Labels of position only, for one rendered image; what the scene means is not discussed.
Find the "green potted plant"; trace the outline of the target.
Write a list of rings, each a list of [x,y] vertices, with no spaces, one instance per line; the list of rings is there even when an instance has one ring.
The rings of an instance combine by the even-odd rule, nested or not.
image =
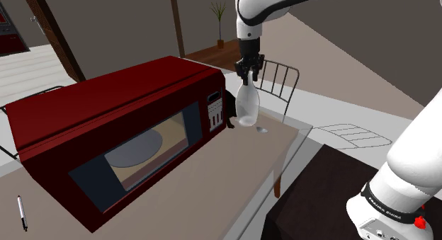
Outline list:
[[[226,9],[226,2],[212,2],[210,10],[215,14],[218,21],[218,39],[217,48],[222,49],[224,47],[224,40],[222,39],[222,16]]]

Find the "white and black pen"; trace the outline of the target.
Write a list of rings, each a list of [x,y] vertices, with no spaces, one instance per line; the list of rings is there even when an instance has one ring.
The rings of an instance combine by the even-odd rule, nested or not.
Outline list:
[[[17,197],[17,202],[18,202],[18,208],[19,208],[19,212],[20,212],[20,216],[21,216],[23,230],[25,232],[27,232],[28,231],[28,224],[27,224],[26,215],[24,212],[23,201],[22,201],[22,198],[20,195],[18,195],[18,197]]]

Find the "black object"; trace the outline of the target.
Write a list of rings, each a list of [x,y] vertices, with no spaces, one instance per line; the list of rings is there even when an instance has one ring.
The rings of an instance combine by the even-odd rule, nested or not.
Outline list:
[[[231,123],[230,118],[237,117],[236,98],[229,91],[226,91],[225,98],[226,98],[227,127],[233,129],[235,128],[235,126]]]

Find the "clear glass bottle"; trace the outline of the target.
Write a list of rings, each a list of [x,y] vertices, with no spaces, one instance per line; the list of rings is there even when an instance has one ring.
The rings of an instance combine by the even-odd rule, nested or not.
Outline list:
[[[248,74],[246,84],[239,87],[236,97],[237,120],[243,127],[256,124],[259,115],[259,93],[253,83],[253,71]]]

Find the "red microwave oven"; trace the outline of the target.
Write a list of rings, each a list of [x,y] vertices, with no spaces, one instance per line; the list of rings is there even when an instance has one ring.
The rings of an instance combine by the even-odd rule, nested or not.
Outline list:
[[[25,170],[90,232],[225,129],[225,76],[168,56],[9,103]],[[177,122],[184,138],[121,179],[109,154],[131,159],[148,132]]]

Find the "dark robot stand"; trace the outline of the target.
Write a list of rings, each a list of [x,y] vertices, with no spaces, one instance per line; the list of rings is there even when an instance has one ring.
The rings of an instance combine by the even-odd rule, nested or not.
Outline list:
[[[377,171],[323,145],[267,213],[261,240],[362,240],[346,203]]]

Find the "red wall appliance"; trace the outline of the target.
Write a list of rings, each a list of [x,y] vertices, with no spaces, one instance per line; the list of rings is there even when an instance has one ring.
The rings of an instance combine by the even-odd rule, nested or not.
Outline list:
[[[29,47],[0,2],[0,57],[29,51]]]

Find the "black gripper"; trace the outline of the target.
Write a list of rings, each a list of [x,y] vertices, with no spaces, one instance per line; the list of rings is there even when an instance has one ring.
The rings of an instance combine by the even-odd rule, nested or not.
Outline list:
[[[264,55],[260,55],[260,38],[253,40],[238,40],[241,59],[235,63],[237,76],[244,85],[248,84],[249,67],[252,70],[253,81],[258,81],[259,72],[264,65]]]

